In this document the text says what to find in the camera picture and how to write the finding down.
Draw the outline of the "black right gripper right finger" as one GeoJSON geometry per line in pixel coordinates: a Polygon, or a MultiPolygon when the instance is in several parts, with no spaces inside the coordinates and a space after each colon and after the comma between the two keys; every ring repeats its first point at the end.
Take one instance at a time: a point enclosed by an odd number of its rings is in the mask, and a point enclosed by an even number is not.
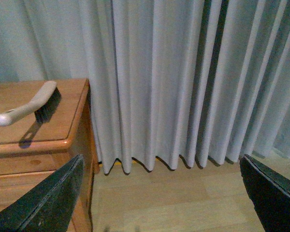
{"type": "Polygon", "coordinates": [[[247,194],[266,232],[290,232],[290,180],[244,155],[240,171],[247,194]]]}

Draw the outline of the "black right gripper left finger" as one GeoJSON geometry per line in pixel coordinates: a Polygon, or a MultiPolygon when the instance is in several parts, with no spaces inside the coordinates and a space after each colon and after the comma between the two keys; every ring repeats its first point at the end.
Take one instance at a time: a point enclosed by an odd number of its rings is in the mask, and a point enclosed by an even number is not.
{"type": "Polygon", "coordinates": [[[79,154],[0,212],[0,232],[65,232],[80,194],[79,154]]]}

